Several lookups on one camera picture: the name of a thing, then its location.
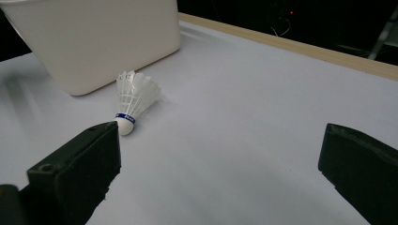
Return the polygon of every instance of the badminton shuttlecock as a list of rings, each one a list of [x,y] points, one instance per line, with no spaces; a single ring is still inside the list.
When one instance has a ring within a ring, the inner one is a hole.
[[[115,121],[119,134],[132,132],[135,120],[159,97],[158,84],[143,73],[123,72],[117,77],[118,112]]]

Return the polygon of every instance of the blue band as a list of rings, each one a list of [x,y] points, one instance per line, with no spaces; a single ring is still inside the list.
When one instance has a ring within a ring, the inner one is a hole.
[[[118,113],[118,114],[116,115],[116,117],[127,119],[127,120],[129,120],[132,124],[135,124],[135,119],[132,118],[131,116],[127,115],[127,114]]]

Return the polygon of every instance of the dark background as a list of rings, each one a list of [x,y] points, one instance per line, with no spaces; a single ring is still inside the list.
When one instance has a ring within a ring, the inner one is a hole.
[[[180,12],[367,57],[396,0],[177,0]],[[0,12],[0,61],[29,48]],[[398,65],[398,48],[383,46],[378,61]]]

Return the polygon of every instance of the white container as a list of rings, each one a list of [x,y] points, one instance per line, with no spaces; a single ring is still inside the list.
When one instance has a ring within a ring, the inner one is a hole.
[[[176,0],[0,0],[0,7],[73,96],[159,60],[180,43]]]

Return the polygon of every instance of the shuttlecock cork base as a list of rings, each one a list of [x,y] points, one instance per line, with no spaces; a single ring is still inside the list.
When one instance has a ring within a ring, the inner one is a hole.
[[[118,113],[115,121],[119,134],[127,135],[134,129],[135,120],[161,93],[158,84],[143,73],[123,72],[116,79]]]

